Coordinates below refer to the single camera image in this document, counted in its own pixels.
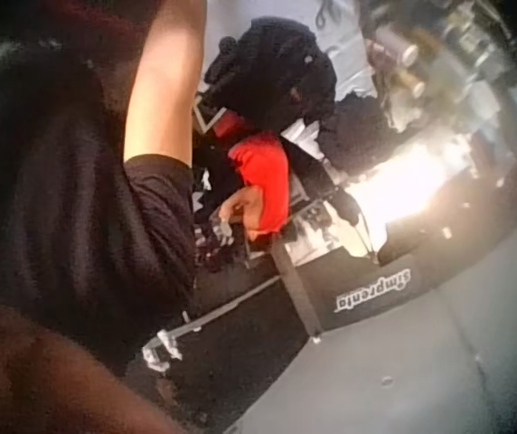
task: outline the black t-shirt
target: black t-shirt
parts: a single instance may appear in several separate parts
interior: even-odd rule
[[[0,300],[115,370],[180,312],[194,257],[191,170],[123,165],[121,130],[66,53],[0,61]]]

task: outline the grey floor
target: grey floor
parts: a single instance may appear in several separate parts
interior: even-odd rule
[[[228,432],[517,429],[517,230],[470,269],[309,342]]]

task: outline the black sleeve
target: black sleeve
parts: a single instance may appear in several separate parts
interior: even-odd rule
[[[174,158],[160,155],[135,156],[126,162],[125,169],[158,257],[174,269],[179,281],[192,284],[192,170]]]

